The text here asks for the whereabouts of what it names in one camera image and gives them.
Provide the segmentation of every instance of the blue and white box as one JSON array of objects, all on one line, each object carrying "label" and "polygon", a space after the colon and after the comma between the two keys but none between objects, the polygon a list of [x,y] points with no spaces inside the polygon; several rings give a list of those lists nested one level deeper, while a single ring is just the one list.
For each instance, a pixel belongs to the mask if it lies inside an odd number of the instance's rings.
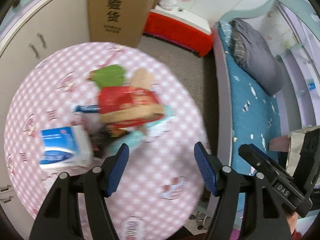
[{"label": "blue and white box", "polygon": [[91,164],[92,146],[81,125],[42,130],[41,137],[44,143],[43,157],[39,162],[41,168],[87,167]]}]

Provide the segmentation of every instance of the red package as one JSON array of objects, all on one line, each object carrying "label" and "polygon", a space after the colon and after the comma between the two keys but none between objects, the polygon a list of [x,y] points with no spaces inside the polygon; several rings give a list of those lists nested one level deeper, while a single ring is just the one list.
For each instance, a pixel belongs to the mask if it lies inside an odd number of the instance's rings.
[{"label": "red package", "polygon": [[104,87],[98,104],[100,119],[114,128],[140,126],[163,117],[164,108],[156,95],[137,87]]}]

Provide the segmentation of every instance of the round table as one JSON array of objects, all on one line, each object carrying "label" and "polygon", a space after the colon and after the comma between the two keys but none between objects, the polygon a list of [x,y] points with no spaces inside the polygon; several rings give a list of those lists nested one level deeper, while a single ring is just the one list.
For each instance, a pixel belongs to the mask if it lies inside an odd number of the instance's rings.
[{"label": "round table", "polygon": [[[75,122],[74,106],[97,104],[99,90],[87,81],[88,73],[112,64],[123,66],[127,79],[141,67],[152,73],[153,88],[160,102],[173,109],[174,118],[168,131],[130,152],[117,191],[106,199],[107,207],[120,239],[167,239],[188,219],[203,190],[194,144],[209,144],[201,114],[187,90],[167,66],[138,49],[83,43],[59,50],[36,66],[16,92],[7,116],[4,150],[10,178],[35,218],[60,173],[47,173],[38,165],[44,149],[40,131],[70,126]],[[98,118],[89,118],[90,131],[99,125]],[[92,166],[101,163],[94,161]],[[76,175],[90,168],[65,171]],[[92,239],[83,194],[79,211],[84,238]],[[131,221],[136,222],[135,238],[126,237]]]}]

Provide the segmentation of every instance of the blue bed sheet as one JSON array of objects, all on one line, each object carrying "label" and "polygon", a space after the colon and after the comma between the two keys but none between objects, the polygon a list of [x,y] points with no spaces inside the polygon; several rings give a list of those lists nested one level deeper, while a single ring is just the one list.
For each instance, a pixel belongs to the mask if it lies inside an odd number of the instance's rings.
[{"label": "blue bed sheet", "polygon": [[[269,141],[281,135],[280,116],[275,96],[269,96],[263,88],[242,68],[229,53],[223,31],[218,27],[230,78],[233,123],[233,147],[231,167],[241,174],[253,175],[255,171],[242,159],[238,150],[242,144],[253,143],[268,156],[278,161],[277,152],[268,151]],[[238,201],[243,209],[244,194]]]}]

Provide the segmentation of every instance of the cabinet handle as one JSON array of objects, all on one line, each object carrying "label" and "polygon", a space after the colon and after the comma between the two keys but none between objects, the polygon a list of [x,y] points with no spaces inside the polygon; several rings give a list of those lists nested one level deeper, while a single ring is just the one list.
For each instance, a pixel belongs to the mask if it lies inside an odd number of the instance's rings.
[{"label": "cabinet handle", "polygon": [[40,55],[38,53],[38,51],[36,50],[36,47],[33,44],[29,44],[30,48],[33,50],[33,52],[36,54],[36,58],[40,58]]},{"label": "cabinet handle", "polygon": [[9,196],[8,198],[0,198],[0,201],[3,203],[3,204],[6,204],[8,202],[10,202],[12,200],[13,196]]},{"label": "cabinet handle", "polygon": [[47,43],[45,42],[45,39],[44,39],[43,35],[41,33],[38,33],[37,36],[40,38],[40,40],[42,42],[42,47],[44,47],[46,49],[47,48]]},{"label": "cabinet handle", "polygon": [[11,185],[7,185],[5,187],[0,187],[0,193],[4,193],[6,191],[8,191],[12,186]]}]

